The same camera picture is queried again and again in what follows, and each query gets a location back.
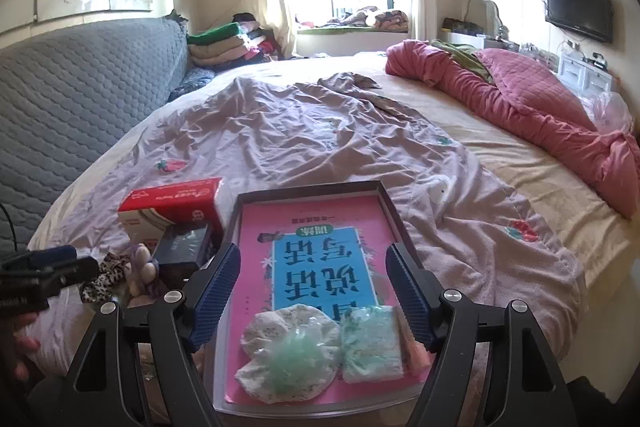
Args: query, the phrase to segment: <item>tissue box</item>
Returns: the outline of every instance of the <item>tissue box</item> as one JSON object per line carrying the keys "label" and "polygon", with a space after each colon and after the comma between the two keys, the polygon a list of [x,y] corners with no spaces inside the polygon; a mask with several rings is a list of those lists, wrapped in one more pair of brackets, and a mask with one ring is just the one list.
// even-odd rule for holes
{"label": "tissue box", "polygon": [[209,178],[134,190],[118,209],[131,242],[144,243],[153,252],[167,227],[210,223],[214,244],[219,244],[233,198],[222,178]]}

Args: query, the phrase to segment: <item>blue book cover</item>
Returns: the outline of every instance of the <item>blue book cover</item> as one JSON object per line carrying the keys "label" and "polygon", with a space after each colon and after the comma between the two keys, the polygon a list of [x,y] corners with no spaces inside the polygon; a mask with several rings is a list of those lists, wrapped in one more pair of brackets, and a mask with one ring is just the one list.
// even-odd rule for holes
{"label": "blue book cover", "polygon": [[378,304],[353,227],[301,227],[273,241],[273,309],[313,306],[340,321],[350,307]]}

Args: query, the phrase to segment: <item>plastic bag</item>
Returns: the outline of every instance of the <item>plastic bag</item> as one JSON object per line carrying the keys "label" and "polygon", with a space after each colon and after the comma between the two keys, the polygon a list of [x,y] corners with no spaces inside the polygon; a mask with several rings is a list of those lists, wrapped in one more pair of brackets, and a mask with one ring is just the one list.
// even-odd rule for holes
{"label": "plastic bag", "polygon": [[589,119],[601,134],[614,131],[631,133],[634,129],[634,118],[629,112],[623,98],[616,92],[601,92],[589,96],[581,96],[580,102]]}
{"label": "plastic bag", "polygon": [[252,360],[238,369],[236,380],[264,403],[315,398],[342,362],[338,324],[303,304],[255,315],[241,346]]}
{"label": "plastic bag", "polygon": [[404,377],[398,320],[391,306],[350,308],[340,322],[346,383]]}

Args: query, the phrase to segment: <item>metal screw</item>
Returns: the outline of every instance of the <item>metal screw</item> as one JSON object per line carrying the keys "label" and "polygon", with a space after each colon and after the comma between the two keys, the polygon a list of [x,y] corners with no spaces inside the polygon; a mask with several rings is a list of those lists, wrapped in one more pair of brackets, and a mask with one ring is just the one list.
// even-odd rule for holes
{"label": "metal screw", "polygon": [[116,305],[112,302],[105,302],[102,306],[100,306],[100,313],[102,315],[109,315],[116,311]]}
{"label": "metal screw", "polygon": [[460,293],[458,290],[445,290],[444,298],[446,298],[447,301],[450,302],[458,302],[462,300],[462,293]]}
{"label": "metal screw", "polygon": [[529,309],[527,303],[521,300],[513,301],[511,303],[511,307],[516,310],[518,313],[524,313]]}
{"label": "metal screw", "polygon": [[164,301],[165,302],[177,302],[180,299],[182,299],[182,294],[180,292],[178,292],[178,290],[171,290],[170,292],[167,292],[164,294]]}

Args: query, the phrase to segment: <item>tv screen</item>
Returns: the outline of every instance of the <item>tv screen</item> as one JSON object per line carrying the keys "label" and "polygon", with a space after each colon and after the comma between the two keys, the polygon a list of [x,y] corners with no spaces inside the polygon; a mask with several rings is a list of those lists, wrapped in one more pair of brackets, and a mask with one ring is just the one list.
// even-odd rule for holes
{"label": "tv screen", "polygon": [[545,0],[547,22],[600,42],[613,42],[611,0]]}

